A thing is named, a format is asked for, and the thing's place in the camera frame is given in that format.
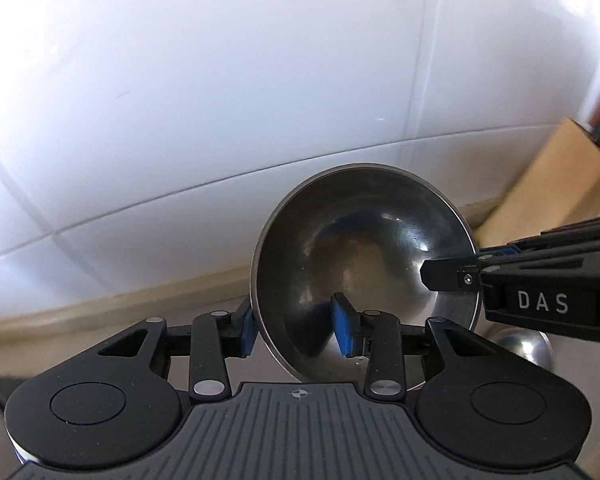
metal bowl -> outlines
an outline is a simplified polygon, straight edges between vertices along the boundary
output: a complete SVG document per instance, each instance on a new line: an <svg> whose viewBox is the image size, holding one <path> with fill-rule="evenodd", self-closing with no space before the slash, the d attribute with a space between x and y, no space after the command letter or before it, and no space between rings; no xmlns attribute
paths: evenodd
<svg viewBox="0 0 600 480"><path fill-rule="evenodd" d="M380 164L340 166L305 180L269 217L251 264L251 303L269 350L296 378L362 384L366 358L340 354L331 295L407 324L444 316L473 329L479 294L431 292L420 266L475 250L460 213L424 180ZM419 359L405 360L415 387Z"/></svg>
<svg viewBox="0 0 600 480"><path fill-rule="evenodd" d="M543 332L517 326L496 325L485 337L545 370L554 370L554 348Z"/></svg>

black plastic bracket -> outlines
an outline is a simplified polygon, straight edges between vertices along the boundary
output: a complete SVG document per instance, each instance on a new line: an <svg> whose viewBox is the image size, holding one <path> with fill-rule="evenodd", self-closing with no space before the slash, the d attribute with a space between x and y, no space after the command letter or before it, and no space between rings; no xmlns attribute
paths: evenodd
<svg viewBox="0 0 600 480"><path fill-rule="evenodd" d="M5 408L9 434L23 459L58 468L129 462L167 439L192 404L230 397L224 358L248 356L256 335L248 300L188 326L150 317L25 382ZM190 356L188 399L167 382L177 355Z"/></svg>
<svg viewBox="0 0 600 480"><path fill-rule="evenodd" d="M426 335L415 414L440 446L510 470L577 458L591 412L572 384L442 317L427 319Z"/></svg>
<svg viewBox="0 0 600 480"><path fill-rule="evenodd" d="M403 357L427 352L424 327L401 325L396 316L379 310L356 312L341 292L331 298L331 317L340 352L369 357L364 394L373 400L403 400L407 393Z"/></svg>
<svg viewBox="0 0 600 480"><path fill-rule="evenodd" d="M600 218L465 258L426 260L429 290L481 290L487 320L600 341Z"/></svg>

circular button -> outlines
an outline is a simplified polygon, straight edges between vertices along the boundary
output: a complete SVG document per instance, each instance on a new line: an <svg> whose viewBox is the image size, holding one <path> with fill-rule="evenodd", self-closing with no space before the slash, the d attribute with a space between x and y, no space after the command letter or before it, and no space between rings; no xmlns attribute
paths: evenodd
<svg viewBox="0 0 600 480"><path fill-rule="evenodd" d="M79 383L63 388L51 399L54 415L79 426L99 424L115 417L125 407L122 390L105 383Z"/></svg>
<svg viewBox="0 0 600 480"><path fill-rule="evenodd" d="M371 383L371 391L376 395L383 397L390 397L399 394L402 391L402 387L391 379L380 379Z"/></svg>
<svg viewBox="0 0 600 480"><path fill-rule="evenodd" d="M471 394L474 410L500 424L527 424L546 409L544 397L530 386L519 383L489 383Z"/></svg>
<svg viewBox="0 0 600 480"><path fill-rule="evenodd" d="M205 379L194 384L193 391L199 395L213 397L224 392L224 384L213 379Z"/></svg>

screw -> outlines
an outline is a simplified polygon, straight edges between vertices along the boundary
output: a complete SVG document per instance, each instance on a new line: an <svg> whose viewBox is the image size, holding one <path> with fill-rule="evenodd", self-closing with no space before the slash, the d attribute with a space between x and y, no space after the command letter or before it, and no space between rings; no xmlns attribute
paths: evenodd
<svg viewBox="0 0 600 480"><path fill-rule="evenodd" d="M213 397L224 392L224 384L215 379L205 379L194 384L193 391L205 397Z"/></svg>
<svg viewBox="0 0 600 480"><path fill-rule="evenodd" d="M371 391L376 395L383 397L390 397L399 394L402 391L402 387L391 379L380 379L371 383Z"/></svg>

black gripper base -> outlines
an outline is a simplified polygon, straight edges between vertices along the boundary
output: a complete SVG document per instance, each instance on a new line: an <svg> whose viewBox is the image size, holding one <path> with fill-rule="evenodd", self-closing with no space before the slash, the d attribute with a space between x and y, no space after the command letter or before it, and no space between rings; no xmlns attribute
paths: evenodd
<svg viewBox="0 0 600 480"><path fill-rule="evenodd" d="M584 480L575 466L499 474L431 447L396 404L352 384L247 383L200 404L164 446L126 465L70 472L27 463L12 480Z"/></svg>

